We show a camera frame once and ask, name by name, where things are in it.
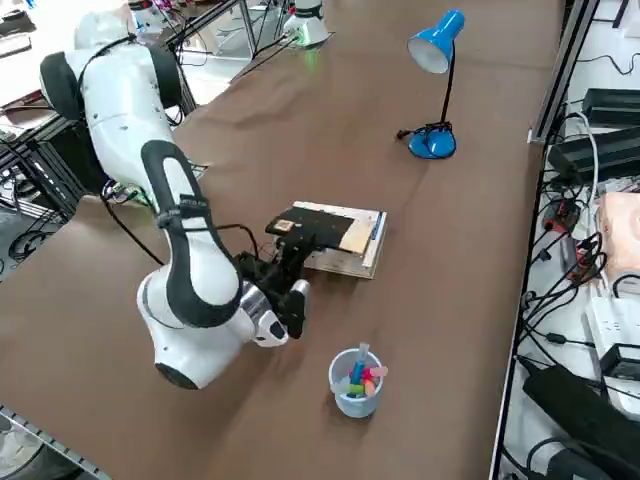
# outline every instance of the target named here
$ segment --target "brown table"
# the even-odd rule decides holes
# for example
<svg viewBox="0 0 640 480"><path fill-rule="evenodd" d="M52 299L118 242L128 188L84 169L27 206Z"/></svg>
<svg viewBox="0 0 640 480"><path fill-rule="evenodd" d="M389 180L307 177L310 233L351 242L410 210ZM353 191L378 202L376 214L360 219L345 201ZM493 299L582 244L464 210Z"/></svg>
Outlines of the brown table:
<svg viewBox="0 0 640 480"><path fill-rule="evenodd" d="M217 222L261 232L294 200L388 211L375 280L310 275L303 339L248 345L209 388L182 391L155 372L135 306L155 266L87 199L2 286L0 401L116 480L486 478L539 166L527 128L561 10L458 5L458 152L421 161L394 134L437 118L446 78L405 42L451 6L329 1L326 46L279 54L177 134L211 165L201 183ZM120 213L166 256L148 213ZM365 421L340 414L326 375L359 341L390 368Z"/></svg>

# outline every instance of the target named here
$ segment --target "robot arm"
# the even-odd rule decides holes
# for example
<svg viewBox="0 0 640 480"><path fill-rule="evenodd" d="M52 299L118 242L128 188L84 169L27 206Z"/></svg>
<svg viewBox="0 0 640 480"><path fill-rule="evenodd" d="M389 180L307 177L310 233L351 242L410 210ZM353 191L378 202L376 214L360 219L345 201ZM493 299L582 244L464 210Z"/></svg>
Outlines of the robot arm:
<svg viewBox="0 0 640 480"><path fill-rule="evenodd" d="M42 62L42 89L65 117L84 113L107 175L149 197L171 261L143 280L138 307L156 367L172 383L203 388L245 342L271 347L289 336L268 294L234 266L191 165L173 142L164 108L179 100L180 79L171 54L122 42L96 56L127 35L126 24L113 15L85 17L76 31L77 49ZM308 292L297 279L278 286L298 299Z"/></svg>

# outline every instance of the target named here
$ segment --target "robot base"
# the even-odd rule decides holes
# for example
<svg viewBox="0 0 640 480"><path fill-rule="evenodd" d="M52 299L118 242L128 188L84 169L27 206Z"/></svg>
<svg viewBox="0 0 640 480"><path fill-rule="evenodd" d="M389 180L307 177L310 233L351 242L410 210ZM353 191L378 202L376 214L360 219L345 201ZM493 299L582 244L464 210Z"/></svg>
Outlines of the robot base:
<svg viewBox="0 0 640 480"><path fill-rule="evenodd" d="M315 47L331 36L324 25L324 20L317 17L300 18L294 15L287 20L283 30L287 33L293 33L292 30L298 31L299 38L293 45L300 48Z"/></svg>

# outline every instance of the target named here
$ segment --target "white device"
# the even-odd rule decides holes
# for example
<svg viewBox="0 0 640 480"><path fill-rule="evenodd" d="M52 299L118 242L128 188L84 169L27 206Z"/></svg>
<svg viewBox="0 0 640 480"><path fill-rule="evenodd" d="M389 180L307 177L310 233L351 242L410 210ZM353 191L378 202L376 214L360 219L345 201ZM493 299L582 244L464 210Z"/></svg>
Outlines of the white device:
<svg viewBox="0 0 640 480"><path fill-rule="evenodd" d="M326 41L330 35L324 24L322 0L296 0L295 13L284 24L283 33L287 35L292 30L299 31L298 47L313 47Z"/></svg>
<svg viewBox="0 0 640 480"><path fill-rule="evenodd" d="M616 345L640 346L640 302L633 299L594 297L586 309L587 321L601 362ZM640 350L627 348L623 355L633 360ZM640 382L604 375L611 403L632 420L640 421Z"/></svg>
<svg viewBox="0 0 640 480"><path fill-rule="evenodd" d="M107 175L149 197L171 261L142 281L138 308L158 370L180 387L203 388L244 343L285 344L290 325L280 319L304 319L309 284L289 275L258 288L236 270L166 119L165 108L181 98L173 56L136 43L106 12L81 21L75 47L43 60L42 91L61 115L86 118Z"/></svg>

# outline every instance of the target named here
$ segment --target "cup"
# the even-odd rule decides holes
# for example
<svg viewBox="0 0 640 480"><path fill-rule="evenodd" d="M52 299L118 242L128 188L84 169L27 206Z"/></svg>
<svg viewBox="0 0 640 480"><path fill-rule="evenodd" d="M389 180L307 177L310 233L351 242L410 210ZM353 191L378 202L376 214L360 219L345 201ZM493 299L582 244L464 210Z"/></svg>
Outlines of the cup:
<svg viewBox="0 0 640 480"><path fill-rule="evenodd" d="M349 376L349 372L353 369L358 358L358 349L350 348L340 352L331 362L329 366L329 386L339 383L344 377ZM364 362L366 367L381 367L382 363L373 353L368 352ZM384 378L378 379L375 394L370 397L351 398L347 394L334 394L338 408L346 416L351 418L364 418L371 415L378 408L380 403L380 392Z"/></svg>

